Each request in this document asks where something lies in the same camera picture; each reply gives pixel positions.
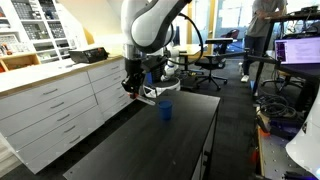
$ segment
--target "dark carpet floor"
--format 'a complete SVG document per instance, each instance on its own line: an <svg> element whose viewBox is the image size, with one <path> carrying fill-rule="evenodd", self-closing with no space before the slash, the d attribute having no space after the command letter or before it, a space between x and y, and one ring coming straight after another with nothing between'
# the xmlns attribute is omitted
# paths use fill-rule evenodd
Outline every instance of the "dark carpet floor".
<svg viewBox="0 0 320 180"><path fill-rule="evenodd" d="M221 97L212 166L207 176L209 180L247 180L252 179L251 174L255 171L255 164L250 161L255 147L253 141L255 136L255 108L249 83L240 82L241 76L238 71L240 61L239 59L227 60L224 69L214 71L216 75L228 78L226 85L217 80L218 84L221 85L220 91L216 91L213 83L204 82L199 89L193 92ZM254 77L255 69L256 65L253 64L250 71L252 77ZM272 67L269 67L269 70L264 71L262 79L270 78L272 69ZM266 86L264 90L274 93L272 86ZM139 101L134 102L37 175L32 174L22 164L1 179L64 179L62 176L64 172L144 106L145 104Z"/></svg>

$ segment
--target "person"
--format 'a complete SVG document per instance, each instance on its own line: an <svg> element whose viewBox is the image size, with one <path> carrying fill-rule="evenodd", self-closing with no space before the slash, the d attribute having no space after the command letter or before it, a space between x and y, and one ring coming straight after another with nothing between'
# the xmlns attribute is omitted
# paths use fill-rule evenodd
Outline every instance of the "person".
<svg viewBox="0 0 320 180"><path fill-rule="evenodd" d="M263 55L264 44L270 26L267 17L279 17L286 14L286 6L286 0L254 0L252 5L252 20L247 28L244 39L244 46L250 49L251 55ZM248 82L249 68L252 62L247 59L243 60L243 77L241 78L241 82Z"/></svg>

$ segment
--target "laptop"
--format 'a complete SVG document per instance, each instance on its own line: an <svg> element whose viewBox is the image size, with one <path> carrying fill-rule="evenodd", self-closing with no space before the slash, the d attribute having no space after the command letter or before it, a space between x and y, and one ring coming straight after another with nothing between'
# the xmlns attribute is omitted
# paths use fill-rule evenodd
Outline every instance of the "laptop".
<svg viewBox="0 0 320 180"><path fill-rule="evenodd" d="M320 63L320 37L300 39L276 39L275 58L281 57L281 64Z"/></svg>

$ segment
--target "blue cup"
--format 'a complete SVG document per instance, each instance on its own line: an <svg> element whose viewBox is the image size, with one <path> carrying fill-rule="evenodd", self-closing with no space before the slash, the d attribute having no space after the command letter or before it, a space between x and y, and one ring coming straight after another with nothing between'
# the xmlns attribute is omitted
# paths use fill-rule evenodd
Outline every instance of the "blue cup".
<svg viewBox="0 0 320 180"><path fill-rule="evenodd" d="M169 100L163 100L158 103L159 114L161 120L170 120L172 116L172 102Z"/></svg>

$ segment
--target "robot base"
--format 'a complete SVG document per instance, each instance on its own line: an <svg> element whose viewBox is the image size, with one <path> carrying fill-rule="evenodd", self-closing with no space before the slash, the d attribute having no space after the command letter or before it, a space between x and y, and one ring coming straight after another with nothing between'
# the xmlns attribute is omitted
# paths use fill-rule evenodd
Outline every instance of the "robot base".
<svg viewBox="0 0 320 180"><path fill-rule="evenodd" d="M146 97L156 98L166 89L180 91L180 80L173 77L168 81L157 82L153 84L148 84L145 82L142 88Z"/></svg>

